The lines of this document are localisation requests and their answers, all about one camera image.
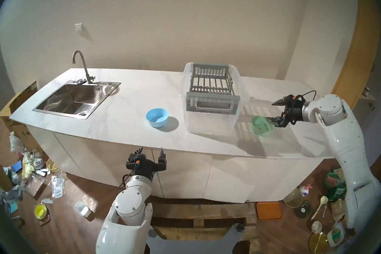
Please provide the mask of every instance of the beige wall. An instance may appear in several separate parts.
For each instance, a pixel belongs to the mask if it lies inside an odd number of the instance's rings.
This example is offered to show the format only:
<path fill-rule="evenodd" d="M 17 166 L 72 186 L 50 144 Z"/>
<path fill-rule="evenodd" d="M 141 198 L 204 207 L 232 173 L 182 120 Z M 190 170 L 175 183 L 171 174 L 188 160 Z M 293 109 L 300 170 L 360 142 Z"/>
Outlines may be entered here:
<path fill-rule="evenodd" d="M 302 82 L 319 96 L 331 93 L 349 50 L 356 16 L 357 0 L 308 0 L 285 79 Z"/>
<path fill-rule="evenodd" d="M 76 49 L 88 67 L 182 71 L 190 61 L 231 63 L 244 76 L 283 79 L 307 1 L 6 0 L 0 44 L 16 92 L 80 67 L 71 64 Z M 74 30 L 79 22 L 87 39 Z"/>

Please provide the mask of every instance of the faucet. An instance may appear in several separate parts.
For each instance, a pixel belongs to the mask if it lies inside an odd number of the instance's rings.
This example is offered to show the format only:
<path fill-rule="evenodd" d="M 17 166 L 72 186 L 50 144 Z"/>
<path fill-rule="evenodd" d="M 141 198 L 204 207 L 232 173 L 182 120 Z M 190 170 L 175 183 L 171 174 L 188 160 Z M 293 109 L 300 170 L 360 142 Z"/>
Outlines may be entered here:
<path fill-rule="evenodd" d="M 84 59 L 83 54 L 82 54 L 81 51 L 79 51 L 79 50 L 74 51 L 74 53 L 73 53 L 73 64 L 75 64 L 75 55 L 76 55 L 77 53 L 79 53 L 79 54 L 81 55 L 82 62 L 83 62 L 83 67 L 84 67 L 84 69 L 85 69 L 85 73 L 86 73 L 86 80 L 87 80 L 87 83 L 88 83 L 88 84 L 91 84 L 91 83 L 93 83 L 92 80 L 94 80 L 95 77 L 89 75 L 89 73 L 88 73 L 88 71 L 87 71 L 86 64 L 85 64 L 85 59 Z"/>

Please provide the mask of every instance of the sink basin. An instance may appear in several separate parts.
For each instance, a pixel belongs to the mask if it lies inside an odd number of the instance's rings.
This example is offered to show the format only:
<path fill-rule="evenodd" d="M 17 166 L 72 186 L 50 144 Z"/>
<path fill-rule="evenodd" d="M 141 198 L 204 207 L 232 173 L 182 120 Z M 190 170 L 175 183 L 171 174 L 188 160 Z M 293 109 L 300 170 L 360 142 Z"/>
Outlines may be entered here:
<path fill-rule="evenodd" d="M 79 85 L 75 81 L 68 81 L 45 98 L 33 110 L 35 112 L 87 119 L 119 85 L 118 82 Z"/>

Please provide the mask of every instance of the kitchen counter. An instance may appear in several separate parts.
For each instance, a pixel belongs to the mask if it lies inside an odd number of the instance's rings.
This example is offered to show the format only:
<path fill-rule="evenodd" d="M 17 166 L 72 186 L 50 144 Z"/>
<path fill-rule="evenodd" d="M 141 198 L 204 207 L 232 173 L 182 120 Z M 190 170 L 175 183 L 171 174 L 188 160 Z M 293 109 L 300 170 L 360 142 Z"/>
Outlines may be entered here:
<path fill-rule="evenodd" d="M 87 119 L 69 118 L 33 111 L 42 100 L 69 80 L 85 76 L 82 68 L 71 68 L 41 88 L 11 116 L 26 125 L 77 137 L 141 145 L 165 150 L 189 151 L 257 158 L 332 158 L 325 135 L 318 124 L 298 122 L 276 128 L 267 138 L 252 132 L 253 115 L 278 116 L 282 107 L 271 102 L 288 94 L 310 89 L 284 80 L 242 77 L 251 96 L 245 104 L 231 136 L 195 135 L 186 131 L 180 88 L 182 73 L 127 69 L 88 69 L 96 81 L 121 82 Z M 165 127 L 155 129 L 146 113 L 161 107 L 170 118 Z"/>

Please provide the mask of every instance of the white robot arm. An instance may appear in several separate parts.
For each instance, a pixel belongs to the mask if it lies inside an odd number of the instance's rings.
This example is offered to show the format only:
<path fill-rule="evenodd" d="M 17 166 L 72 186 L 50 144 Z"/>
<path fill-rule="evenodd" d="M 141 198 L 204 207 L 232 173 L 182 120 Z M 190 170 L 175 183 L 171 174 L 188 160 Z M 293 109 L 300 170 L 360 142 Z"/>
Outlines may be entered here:
<path fill-rule="evenodd" d="M 379 205 L 381 186 L 369 169 L 364 136 L 348 104 L 329 94 L 311 102 L 306 102 L 302 95 L 289 95 L 273 105 L 285 106 L 280 117 L 268 118 L 277 127 L 297 121 L 319 123 L 323 127 L 346 180 L 346 225 L 360 232 Z"/>
<path fill-rule="evenodd" d="M 158 163 L 147 160 L 139 148 L 131 154 L 126 163 L 133 176 L 115 198 L 96 242 L 97 254 L 142 254 L 146 246 L 152 218 L 152 204 L 145 205 L 151 194 L 152 179 L 155 172 L 167 168 L 166 156 L 160 150 Z"/>

